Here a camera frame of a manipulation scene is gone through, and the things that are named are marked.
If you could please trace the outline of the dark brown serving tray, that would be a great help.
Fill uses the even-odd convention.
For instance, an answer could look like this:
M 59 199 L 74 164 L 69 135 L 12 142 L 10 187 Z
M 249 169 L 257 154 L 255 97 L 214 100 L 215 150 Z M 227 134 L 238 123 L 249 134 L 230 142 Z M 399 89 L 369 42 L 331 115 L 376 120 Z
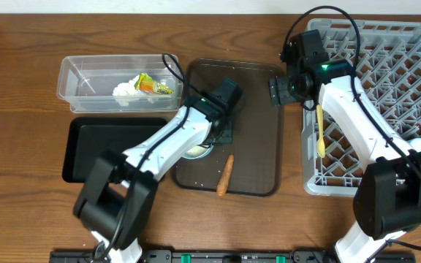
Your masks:
M 235 157 L 228 193 L 268 197 L 281 179 L 281 135 L 284 112 L 270 102 L 269 81 L 282 76 L 273 64 L 199 58 L 189 65 L 192 85 L 212 91 L 229 78 L 243 90 L 233 118 L 232 142 L 215 145 L 200 159 L 180 159 L 170 170 L 181 188 L 214 192 L 230 155 Z

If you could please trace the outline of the clear plastic waste bin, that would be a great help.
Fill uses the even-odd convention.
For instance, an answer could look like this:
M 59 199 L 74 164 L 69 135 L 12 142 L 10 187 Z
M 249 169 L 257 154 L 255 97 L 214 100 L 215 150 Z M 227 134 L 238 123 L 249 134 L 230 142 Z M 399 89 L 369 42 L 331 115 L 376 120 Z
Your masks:
M 173 76 L 176 65 L 160 54 L 67 56 L 61 62 L 57 97 L 70 104 L 74 113 L 170 112 L 181 105 L 183 84 Z M 171 95 L 147 94 L 147 99 L 122 107 L 113 89 L 146 73 L 173 90 Z

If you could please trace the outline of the yellow plastic spoon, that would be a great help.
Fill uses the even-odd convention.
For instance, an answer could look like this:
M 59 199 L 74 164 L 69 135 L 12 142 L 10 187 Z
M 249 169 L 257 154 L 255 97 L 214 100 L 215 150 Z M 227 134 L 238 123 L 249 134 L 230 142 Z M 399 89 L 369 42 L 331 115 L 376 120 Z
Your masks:
M 324 141 L 324 117 L 323 109 L 320 104 L 316 106 L 316 117 L 319 130 L 319 138 L 316 141 L 317 153 L 321 158 L 325 157 L 325 141 Z

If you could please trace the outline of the light blue bowl with rice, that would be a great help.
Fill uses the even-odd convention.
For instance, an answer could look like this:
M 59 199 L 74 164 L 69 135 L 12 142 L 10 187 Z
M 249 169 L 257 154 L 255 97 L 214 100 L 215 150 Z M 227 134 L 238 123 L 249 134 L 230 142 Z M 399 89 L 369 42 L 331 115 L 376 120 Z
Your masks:
M 212 145 L 197 145 L 184 153 L 185 159 L 201 159 L 206 157 L 213 150 Z

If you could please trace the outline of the blue cup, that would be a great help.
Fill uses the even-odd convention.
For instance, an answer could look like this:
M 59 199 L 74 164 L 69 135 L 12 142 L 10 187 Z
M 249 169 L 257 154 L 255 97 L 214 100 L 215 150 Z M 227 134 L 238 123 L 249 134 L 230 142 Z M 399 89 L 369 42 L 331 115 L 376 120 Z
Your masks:
M 416 152 L 421 152 L 421 138 L 409 140 L 409 144 Z

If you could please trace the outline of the grey dishwasher rack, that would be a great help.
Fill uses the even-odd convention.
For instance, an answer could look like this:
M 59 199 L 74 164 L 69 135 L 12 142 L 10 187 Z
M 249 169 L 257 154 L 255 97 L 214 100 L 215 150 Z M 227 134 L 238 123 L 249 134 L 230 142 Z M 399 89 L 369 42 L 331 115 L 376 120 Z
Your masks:
M 421 138 L 421 23 L 359 20 L 357 74 L 377 110 L 405 140 Z M 303 188 L 312 195 L 353 197 L 361 165 L 337 123 L 324 115 L 326 155 L 316 149 L 316 114 L 303 113 Z

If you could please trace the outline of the yellow snack wrapper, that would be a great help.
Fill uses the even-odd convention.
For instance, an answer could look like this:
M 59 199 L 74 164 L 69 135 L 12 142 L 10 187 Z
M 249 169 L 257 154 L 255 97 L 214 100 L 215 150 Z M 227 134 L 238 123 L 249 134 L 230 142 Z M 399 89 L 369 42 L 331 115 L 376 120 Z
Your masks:
M 138 91 L 142 91 L 146 94 L 156 95 L 171 95 L 173 90 L 168 88 L 165 84 L 155 81 L 152 77 L 146 73 L 141 73 L 138 77 L 134 87 Z

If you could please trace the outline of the orange carrot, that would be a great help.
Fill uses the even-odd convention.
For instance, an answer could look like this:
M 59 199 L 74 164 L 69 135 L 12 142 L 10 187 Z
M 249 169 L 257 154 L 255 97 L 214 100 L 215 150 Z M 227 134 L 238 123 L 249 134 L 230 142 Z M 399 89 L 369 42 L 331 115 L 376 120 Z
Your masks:
M 230 178 L 231 178 L 231 174 L 233 170 L 234 161 L 235 161 L 234 155 L 230 154 L 216 188 L 216 193 L 219 197 L 222 197 L 227 193 L 227 189 L 230 184 Z

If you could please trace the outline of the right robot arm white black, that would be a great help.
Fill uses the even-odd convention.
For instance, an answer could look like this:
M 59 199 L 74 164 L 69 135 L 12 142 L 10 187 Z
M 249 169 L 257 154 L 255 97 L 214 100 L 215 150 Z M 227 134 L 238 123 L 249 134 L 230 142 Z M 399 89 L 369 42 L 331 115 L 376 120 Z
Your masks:
M 289 68 L 269 82 L 274 106 L 311 100 L 339 126 L 362 165 L 355 223 L 335 244 L 337 262 L 371 262 L 387 246 L 421 251 L 400 238 L 421 225 L 421 148 L 395 133 L 365 94 L 356 67 L 341 59 Z

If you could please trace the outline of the white tissue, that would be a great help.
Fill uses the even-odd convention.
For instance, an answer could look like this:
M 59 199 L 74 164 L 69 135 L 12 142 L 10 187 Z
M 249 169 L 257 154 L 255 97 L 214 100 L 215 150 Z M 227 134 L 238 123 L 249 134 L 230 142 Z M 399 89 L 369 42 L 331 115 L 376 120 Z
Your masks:
M 136 83 L 140 79 L 137 75 L 125 83 L 118 84 L 113 89 L 113 97 L 122 107 L 127 107 L 130 102 L 136 102 L 140 99 L 147 99 L 148 95 L 136 88 Z

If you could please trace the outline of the black tray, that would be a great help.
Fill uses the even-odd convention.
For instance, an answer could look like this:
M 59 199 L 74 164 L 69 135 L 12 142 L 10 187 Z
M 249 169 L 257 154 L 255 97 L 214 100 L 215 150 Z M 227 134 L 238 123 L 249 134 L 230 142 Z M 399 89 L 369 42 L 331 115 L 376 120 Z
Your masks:
M 167 121 L 163 118 L 79 117 L 69 127 L 62 178 L 83 183 L 97 157 L 105 152 L 121 154 L 145 141 Z

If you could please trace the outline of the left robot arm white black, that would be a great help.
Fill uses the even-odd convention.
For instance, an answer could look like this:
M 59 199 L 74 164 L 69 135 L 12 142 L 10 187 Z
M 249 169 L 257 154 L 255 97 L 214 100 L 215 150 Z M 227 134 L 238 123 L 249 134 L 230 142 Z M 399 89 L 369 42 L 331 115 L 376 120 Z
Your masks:
M 137 262 L 163 175 L 189 150 L 222 133 L 239 96 L 193 96 L 158 132 L 122 153 L 103 153 L 83 184 L 73 213 L 99 238 L 92 262 Z

